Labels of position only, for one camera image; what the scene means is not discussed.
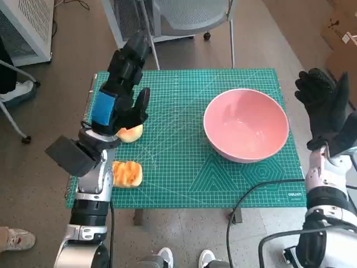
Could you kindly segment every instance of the chair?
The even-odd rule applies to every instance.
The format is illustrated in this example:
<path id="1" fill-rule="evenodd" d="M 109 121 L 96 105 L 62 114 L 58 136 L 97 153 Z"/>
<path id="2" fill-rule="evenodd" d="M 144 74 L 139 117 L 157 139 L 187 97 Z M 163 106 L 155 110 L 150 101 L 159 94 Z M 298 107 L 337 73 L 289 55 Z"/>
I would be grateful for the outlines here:
<path id="1" fill-rule="evenodd" d="M 31 81 L 33 81 L 34 83 L 34 87 L 39 87 L 41 84 L 39 81 L 37 81 L 32 75 L 26 73 L 23 70 L 20 70 L 19 68 L 16 68 L 8 63 L 6 63 L 5 61 L 0 60 L 0 65 L 3 65 L 13 71 L 16 71 L 20 74 L 23 74 L 25 76 L 27 76 Z M 1 101 L 0 99 L 0 109 L 3 111 L 3 113 L 5 114 L 5 116 L 7 117 L 7 119 L 9 120 L 9 122 L 11 123 L 12 127 L 15 129 L 15 131 L 22 137 L 21 142 L 24 144 L 29 144 L 31 142 L 31 136 L 28 136 L 26 134 L 24 134 L 19 127 L 17 126 L 16 122 L 14 121 L 14 119 L 12 118 L 12 116 L 10 115 L 9 111 L 6 109 L 4 103 Z"/>
<path id="2" fill-rule="evenodd" d="M 230 52 L 232 69 L 234 68 L 233 14 L 237 0 L 138 0 L 141 7 L 145 30 L 149 38 L 157 69 L 160 70 L 155 45 L 150 32 L 154 35 L 187 36 L 206 32 L 229 21 Z"/>

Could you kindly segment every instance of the chair leg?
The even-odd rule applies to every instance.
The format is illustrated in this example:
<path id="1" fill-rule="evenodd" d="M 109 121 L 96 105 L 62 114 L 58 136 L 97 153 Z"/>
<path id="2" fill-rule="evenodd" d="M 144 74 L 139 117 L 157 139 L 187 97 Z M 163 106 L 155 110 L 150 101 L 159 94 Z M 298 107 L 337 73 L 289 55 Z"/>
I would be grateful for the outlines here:
<path id="1" fill-rule="evenodd" d="M 15 131 L 22 136 L 23 138 L 28 138 L 28 136 L 26 136 L 17 126 L 16 122 L 13 120 L 13 118 L 11 117 L 11 115 L 9 114 L 8 110 L 6 109 L 5 105 L 3 104 L 3 102 L 0 100 L 0 108 L 1 110 L 4 112 L 4 114 L 6 115 L 7 119 L 10 121 L 11 125 L 13 126 L 13 128 L 15 129 Z"/>
<path id="2" fill-rule="evenodd" d="M 234 69 L 235 61 L 234 61 L 233 19 L 229 21 L 229 34 L 230 34 L 230 56 L 232 61 L 232 69 Z"/>
<path id="3" fill-rule="evenodd" d="M 16 71 L 16 72 L 18 72 L 20 74 L 23 74 L 24 76 L 27 76 L 34 83 L 38 83 L 38 81 L 31 74 L 29 74 L 29 73 L 27 73 L 27 72 L 25 72 L 23 70 L 20 70 L 19 68 L 16 68 L 15 66 L 12 66 L 12 65 L 6 63 L 5 61 L 0 60 L 0 65 L 4 65 L 5 67 L 7 67 L 7 68 L 9 68 L 9 69 L 11 69 L 13 71 Z"/>
<path id="4" fill-rule="evenodd" d="M 158 63 L 158 58 L 157 58 L 157 54 L 156 54 L 154 40 L 153 40 L 153 38 L 151 36 L 151 32 L 150 32 L 150 22 L 149 22 L 149 17 L 147 16 L 144 0 L 139 0 L 139 4 L 140 4 L 141 10 L 143 12 L 143 16 L 144 16 L 144 20 L 145 20 L 146 35 L 147 35 L 147 38 L 149 39 L 150 46 L 151 46 L 151 49 L 152 49 L 152 53 L 153 53 L 154 58 L 155 58 L 156 68 L 157 68 L 157 70 L 160 70 L 160 66 L 159 66 L 159 63 Z"/>

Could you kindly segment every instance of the shoe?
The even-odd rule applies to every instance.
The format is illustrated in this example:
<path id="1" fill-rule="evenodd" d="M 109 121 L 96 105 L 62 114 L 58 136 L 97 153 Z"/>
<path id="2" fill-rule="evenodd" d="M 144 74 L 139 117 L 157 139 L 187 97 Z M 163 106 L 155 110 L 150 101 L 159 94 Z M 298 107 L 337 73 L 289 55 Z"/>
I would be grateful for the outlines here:
<path id="1" fill-rule="evenodd" d="M 5 250 L 29 250 L 35 244 L 35 236 L 23 229 L 9 229 Z"/>
<path id="2" fill-rule="evenodd" d="M 163 247 L 162 249 L 160 249 L 158 255 L 161 256 L 168 263 L 168 268 L 173 268 L 173 254 L 168 247 Z"/>
<path id="3" fill-rule="evenodd" d="M 199 268 L 204 268 L 207 266 L 211 261 L 214 261 L 216 257 L 214 256 L 213 252 L 210 250 L 203 250 L 199 258 Z"/>
<path id="4" fill-rule="evenodd" d="M 30 80 L 24 83 L 16 82 L 16 87 L 13 91 L 0 94 L 0 100 L 6 107 L 14 106 L 31 98 L 35 93 L 35 88 L 33 81 Z"/>

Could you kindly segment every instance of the green cutting mat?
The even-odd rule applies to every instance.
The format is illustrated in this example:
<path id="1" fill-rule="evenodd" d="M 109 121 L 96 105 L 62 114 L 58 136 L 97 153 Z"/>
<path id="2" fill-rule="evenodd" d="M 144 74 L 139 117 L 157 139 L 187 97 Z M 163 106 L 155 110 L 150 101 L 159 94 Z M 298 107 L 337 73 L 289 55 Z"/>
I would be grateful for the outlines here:
<path id="1" fill-rule="evenodd" d="M 98 73 L 87 109 L 108 77 Z M 113 189 L 116 208 L 232 207 L 251 186 L 261 181 L 303 178 L 291 133 L 284 148 L 255 164 L 237 164 L 217 154 L 207 141 L 202 121 L 206 106 L 223 91 L 252 88 L 284 107 L 273 69 L 145 71 L 136 94 L 150 87 L 149 119 L 144 134 L 117 148 L 116 160 L 133 160 L 143 167 L 143 183 L 134 189 Z M 73 178 L 67 206 L 72 206 Z M 304 207 L 302 183 L 257 189 L 242 207 Z"/>

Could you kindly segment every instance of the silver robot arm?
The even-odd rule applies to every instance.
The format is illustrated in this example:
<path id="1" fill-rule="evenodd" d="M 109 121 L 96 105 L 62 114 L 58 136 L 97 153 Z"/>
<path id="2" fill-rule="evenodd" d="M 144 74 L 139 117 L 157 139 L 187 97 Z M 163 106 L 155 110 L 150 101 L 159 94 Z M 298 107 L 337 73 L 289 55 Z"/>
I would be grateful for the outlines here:
<path id="1" fill-rule="evenodd" d="M 120 144 L 115 134 L 123 127 L 141 125 L 148 117 L 149 88 L 141 90 L 133 106 L 133 87 L 141 80 L 148 51 L 142 33 L 131 37 L 123 49 L 116 51 L 108 68 L 109 78 L 96 95 L 91 123 L 82 122 L 78 140 L 61 136 L 46 150 L 59 166 L 78 177 L 70 222 L 55 268 L 113 266 L 113 258 L 103 241 L 107 237 L 113 188 L 112 163 L 115 148 Z"/>
<path id="2" fill-rule="evenodd" d="M 357 216 L 349 202 L 346 173 L 351 169 L 350 156 L 329 158 L 323 146 L 310 155 L 310 169 L 306 174 L 307 212 L 303 229 L 334 224 L 357 227 Z M 328 222 L 319 216 L 331 219 Z M 344 229 L 302 234 L 296 247 L 296 267 L 356 267 L 357 234 Z"/>

